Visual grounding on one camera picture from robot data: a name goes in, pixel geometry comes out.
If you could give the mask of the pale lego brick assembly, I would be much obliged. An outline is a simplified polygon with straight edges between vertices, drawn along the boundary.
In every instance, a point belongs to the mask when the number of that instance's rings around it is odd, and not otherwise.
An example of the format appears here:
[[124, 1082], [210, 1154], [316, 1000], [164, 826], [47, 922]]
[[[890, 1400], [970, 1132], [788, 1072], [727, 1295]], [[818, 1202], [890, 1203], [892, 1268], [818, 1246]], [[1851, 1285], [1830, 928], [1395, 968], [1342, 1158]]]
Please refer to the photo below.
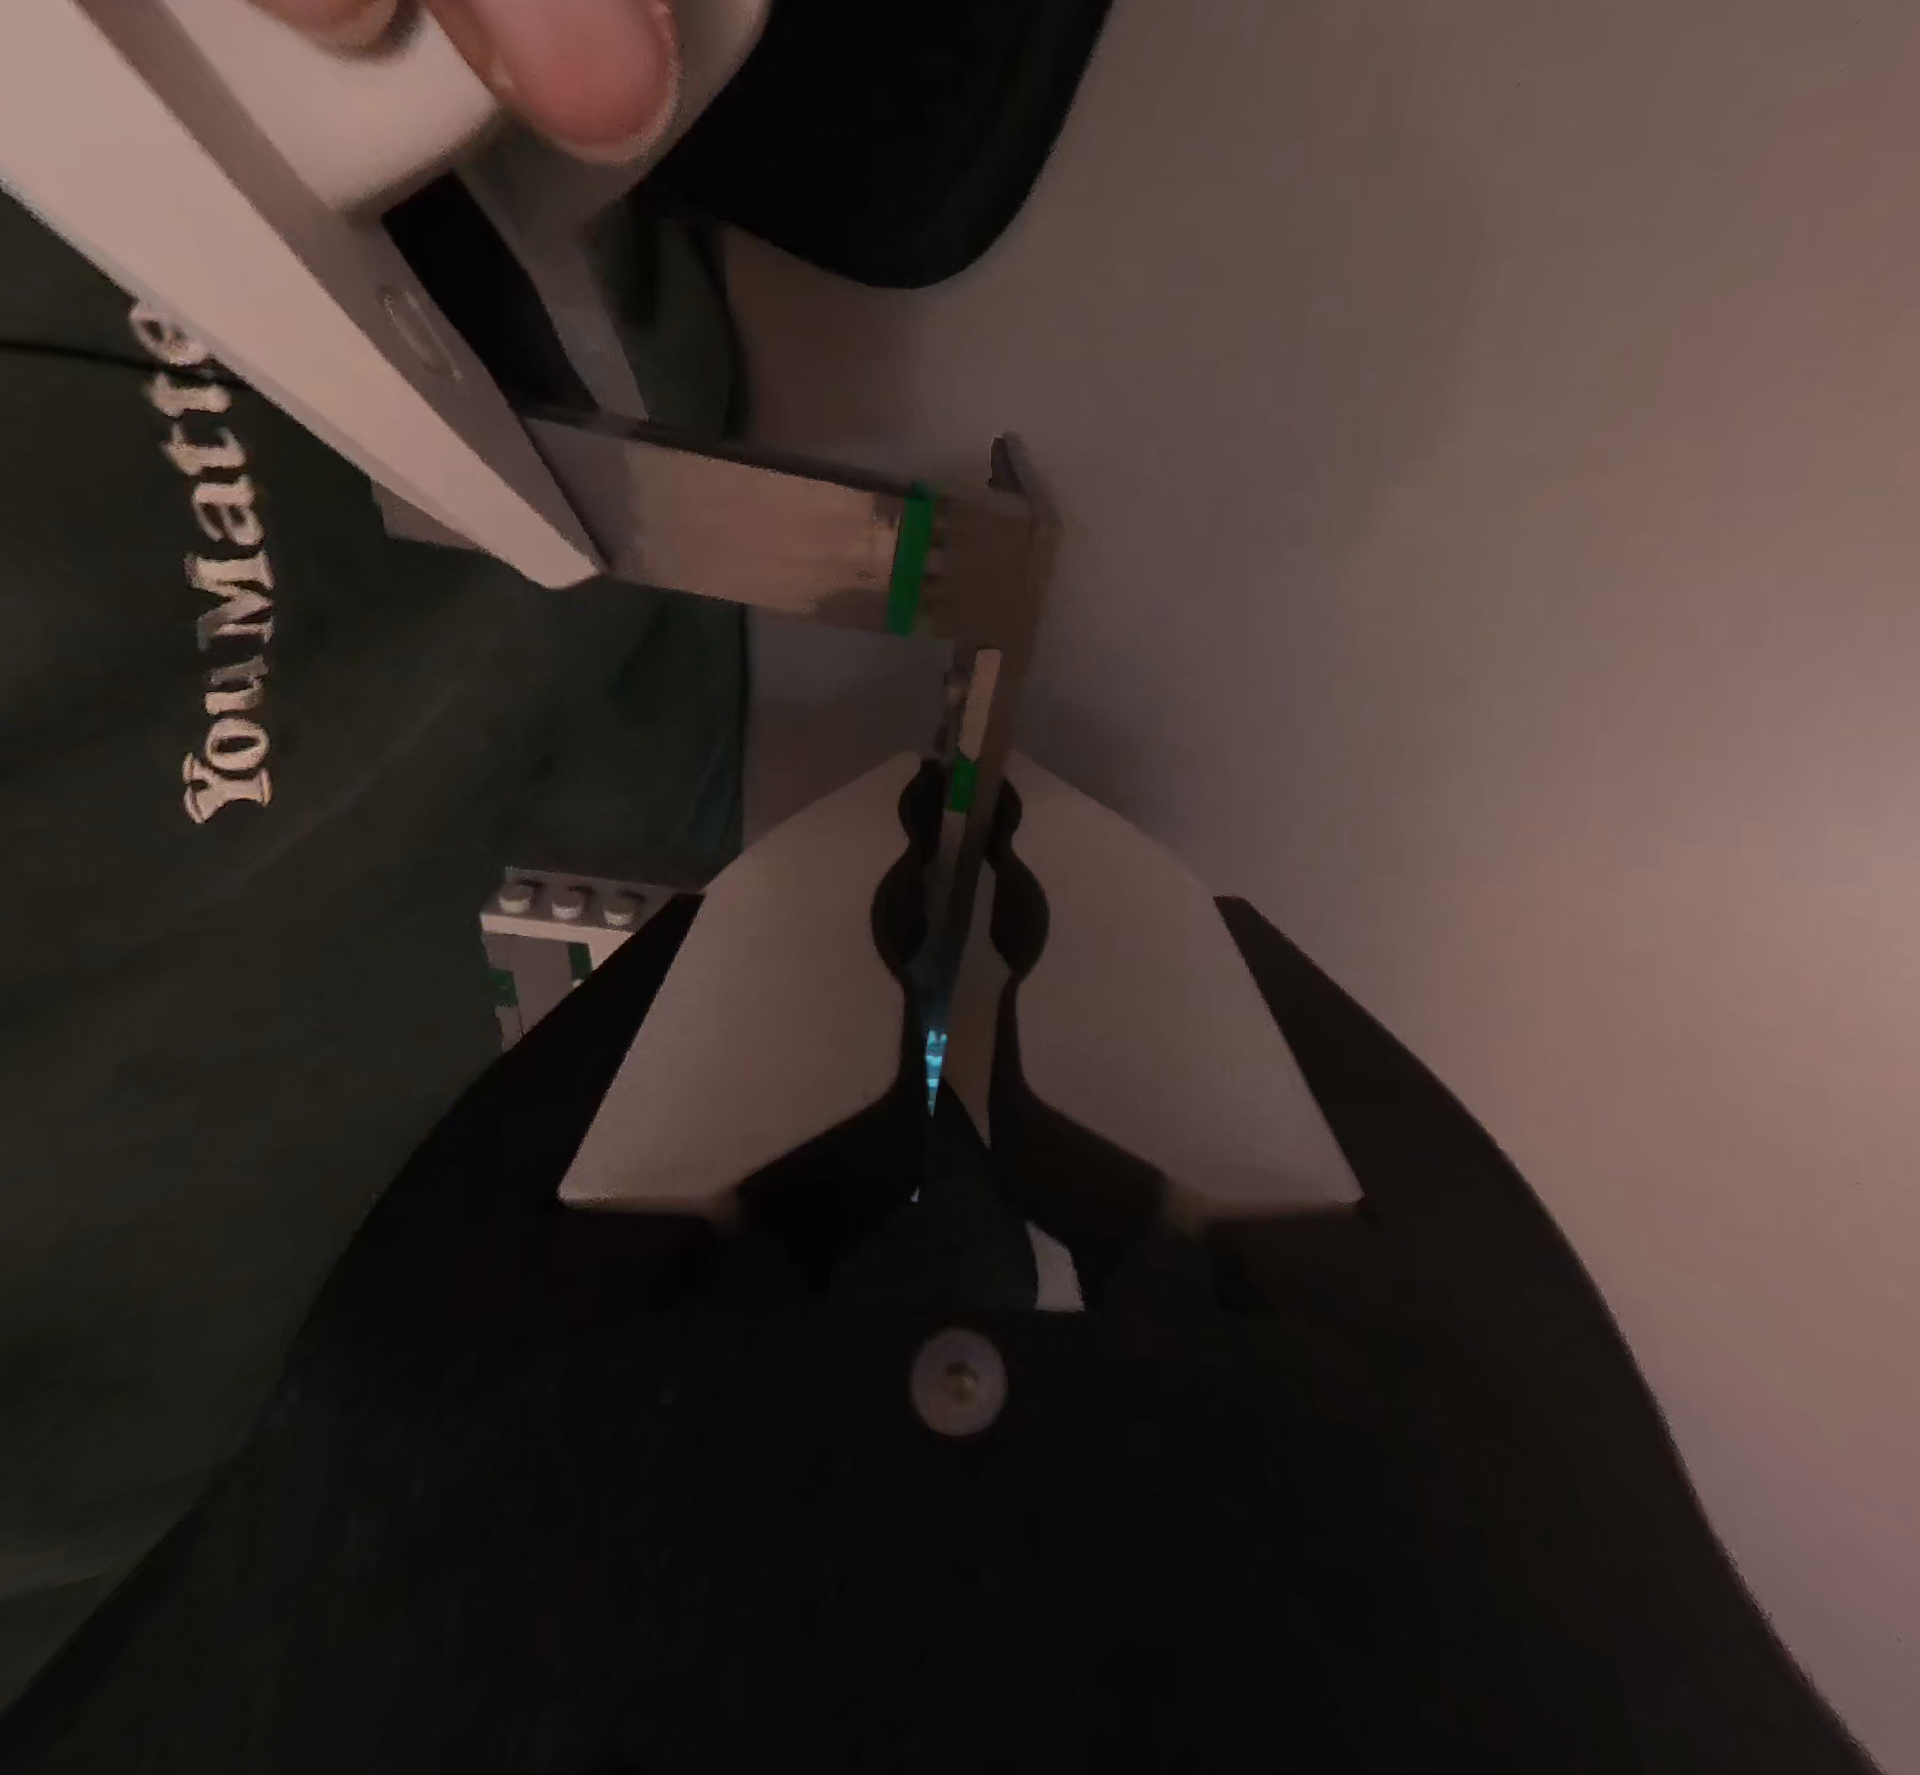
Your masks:
[[666, 904], [678, 885], [659, 878], [505, 862], [477, 910], [501, 1049], [554, 1019]]

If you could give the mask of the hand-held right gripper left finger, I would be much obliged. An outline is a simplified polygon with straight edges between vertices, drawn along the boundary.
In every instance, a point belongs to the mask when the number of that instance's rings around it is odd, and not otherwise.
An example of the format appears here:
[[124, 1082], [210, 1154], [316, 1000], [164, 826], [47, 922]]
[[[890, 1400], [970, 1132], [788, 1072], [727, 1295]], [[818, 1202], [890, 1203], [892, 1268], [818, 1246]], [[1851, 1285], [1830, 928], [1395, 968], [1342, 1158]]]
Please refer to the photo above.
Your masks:
[[903, 985], [875, 940], [920, 748], [763, 826], [701, 904], [571, 1175], [588, 1213], [724, 1213], [892, 1082]]

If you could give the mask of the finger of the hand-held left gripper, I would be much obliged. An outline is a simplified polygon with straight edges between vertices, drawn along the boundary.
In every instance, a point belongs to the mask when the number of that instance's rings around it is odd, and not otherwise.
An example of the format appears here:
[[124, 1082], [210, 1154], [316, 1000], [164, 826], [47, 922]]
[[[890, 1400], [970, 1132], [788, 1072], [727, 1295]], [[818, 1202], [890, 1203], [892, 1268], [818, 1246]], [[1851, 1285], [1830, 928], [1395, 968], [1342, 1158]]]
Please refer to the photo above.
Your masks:
[[0, 0], [0, 167], [373, 488], [530, 586], [597, 547], [376, 230], [316, 203], [164, 0]]
[[627, 167], [593, 167], [554, 143], [472, 143], [386, 179], [376, 230], [515, 409], [643, 419], [597, 269], [597, 223], [621, 197]]

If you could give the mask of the black office chair seat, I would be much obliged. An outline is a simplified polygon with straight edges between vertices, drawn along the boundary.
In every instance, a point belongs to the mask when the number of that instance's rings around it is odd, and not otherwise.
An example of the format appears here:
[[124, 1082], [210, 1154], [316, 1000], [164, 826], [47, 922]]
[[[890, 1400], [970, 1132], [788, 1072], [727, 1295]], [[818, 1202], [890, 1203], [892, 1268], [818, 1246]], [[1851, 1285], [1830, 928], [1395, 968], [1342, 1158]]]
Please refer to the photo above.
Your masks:
[[1023, 214], [1119, 0], [776, 0], [659, 191], [837, 284], [931, 287]]

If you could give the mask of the dark green printed sweatshirt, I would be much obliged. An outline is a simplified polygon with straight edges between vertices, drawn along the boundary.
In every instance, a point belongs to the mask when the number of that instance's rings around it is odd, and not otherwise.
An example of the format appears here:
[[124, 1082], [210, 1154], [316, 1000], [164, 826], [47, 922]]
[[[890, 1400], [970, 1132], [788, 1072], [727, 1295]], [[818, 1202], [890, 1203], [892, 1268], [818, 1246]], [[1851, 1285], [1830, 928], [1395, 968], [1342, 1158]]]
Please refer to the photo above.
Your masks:
[[11, 197], [0, 1679], [180, 1525], [419, 1136], [490, 1072], [505, 862], [746, 835], [724, 596], [527, 586]]

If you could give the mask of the grey desk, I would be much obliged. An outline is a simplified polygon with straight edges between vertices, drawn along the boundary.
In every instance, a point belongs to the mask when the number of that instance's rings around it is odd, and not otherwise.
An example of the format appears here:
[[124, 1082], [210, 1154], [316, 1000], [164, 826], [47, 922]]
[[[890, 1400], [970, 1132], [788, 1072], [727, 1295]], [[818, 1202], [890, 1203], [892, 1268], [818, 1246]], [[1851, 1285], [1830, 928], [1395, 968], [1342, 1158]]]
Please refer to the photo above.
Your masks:
[[763, 444], [1061, 501], [1023, 741], [1527, 1165], [1910, 1770], [1910, 0], [1119, 0], [1018, 230], [727, 245]]

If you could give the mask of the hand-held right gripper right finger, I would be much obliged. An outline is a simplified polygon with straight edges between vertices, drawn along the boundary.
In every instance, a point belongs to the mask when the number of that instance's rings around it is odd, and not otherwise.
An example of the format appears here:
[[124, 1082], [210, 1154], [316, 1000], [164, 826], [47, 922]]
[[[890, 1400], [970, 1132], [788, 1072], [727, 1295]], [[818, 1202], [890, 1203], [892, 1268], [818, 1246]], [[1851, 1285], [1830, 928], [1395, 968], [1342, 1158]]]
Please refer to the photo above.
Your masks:
[[1037, 1107], [1194, 1213], [1354, 1213], [1355, 1175], [1214, 885], [1037, 756], [1010, 756], [998, 968]]

